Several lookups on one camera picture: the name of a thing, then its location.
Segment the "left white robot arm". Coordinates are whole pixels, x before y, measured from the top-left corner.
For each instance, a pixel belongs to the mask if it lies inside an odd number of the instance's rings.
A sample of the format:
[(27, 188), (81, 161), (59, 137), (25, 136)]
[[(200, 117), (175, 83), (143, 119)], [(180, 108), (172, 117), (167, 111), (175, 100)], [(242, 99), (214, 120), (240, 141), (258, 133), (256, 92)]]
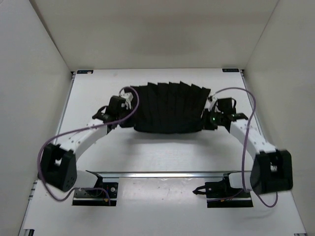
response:
[(68, 139), (53, 144), (48, 141), (40, 150), (37, 161), (38, 176), (45, 187), (62, 192), (86, 189), (97, 196), (103, 190), (100, 176), (91, 171), (79, 171), (77, 161), (93, 144), (117, 126), (123, 126), (134, 115), (138, 98), (131, 92), (112, 96), (107, 106), (101, 107), (85, 128), (68, 131)]

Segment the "black pleated skirt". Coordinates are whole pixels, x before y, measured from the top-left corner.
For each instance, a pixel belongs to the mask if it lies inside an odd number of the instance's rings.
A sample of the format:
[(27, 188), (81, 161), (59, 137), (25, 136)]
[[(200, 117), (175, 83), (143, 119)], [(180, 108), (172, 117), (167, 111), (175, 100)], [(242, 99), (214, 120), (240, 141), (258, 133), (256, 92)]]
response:
[(137, 104), (136, 93), (140, 98), (136, 112), (121, 128), (134, 128), (138, 132), (159, 134), (195, 133), (203, 129), (203, 111), (210, 89), (194, 84), (150, 83), (133, 86), (126, 92), (134, 96), (131, 104)]

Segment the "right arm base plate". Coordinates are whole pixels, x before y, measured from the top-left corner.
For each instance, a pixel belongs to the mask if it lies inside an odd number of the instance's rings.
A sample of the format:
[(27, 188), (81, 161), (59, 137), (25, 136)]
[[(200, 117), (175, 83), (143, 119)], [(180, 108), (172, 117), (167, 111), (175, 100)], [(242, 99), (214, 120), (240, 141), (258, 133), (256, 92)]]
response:
[(195, 195), (205, 195), (207, 208), (251, 208), (251, 194), (243, 188), (232, 187), (230, 176), (223, 174), (220, 181), (206, 181), (204, 185), (193, 190)]

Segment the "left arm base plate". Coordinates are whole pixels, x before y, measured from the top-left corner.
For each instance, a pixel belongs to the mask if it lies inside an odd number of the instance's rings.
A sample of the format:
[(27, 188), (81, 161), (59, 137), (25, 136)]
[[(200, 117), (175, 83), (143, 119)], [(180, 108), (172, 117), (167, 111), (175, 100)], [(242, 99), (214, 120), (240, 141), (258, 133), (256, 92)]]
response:
[(91, 171), (79, 172), (74, 185), (73, 206), (115, 207), (119, 179)]

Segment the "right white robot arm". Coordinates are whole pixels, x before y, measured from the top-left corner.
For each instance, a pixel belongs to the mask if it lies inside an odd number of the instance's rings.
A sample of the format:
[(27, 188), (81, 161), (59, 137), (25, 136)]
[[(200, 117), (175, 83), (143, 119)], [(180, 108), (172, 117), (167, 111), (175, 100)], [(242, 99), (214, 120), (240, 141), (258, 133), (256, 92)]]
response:
[(220, 185), (221, 193), (232, 197), (238, 189), (253, 191), (258, 195), (291, 190), (291, 154), (266, 141), (258, 129), (251, 125), (250, 119), (236, 111), (235, 99), (211, 97), (209, 100), (210, 107), (203, 113), (204, 128), (215, 130), (224, 127), (243, 145), (242, 155), (249, 154), (253, 160), (250, 172), (245, 171), (242, 163), (239, 173), (227, 175), (228, 180)]

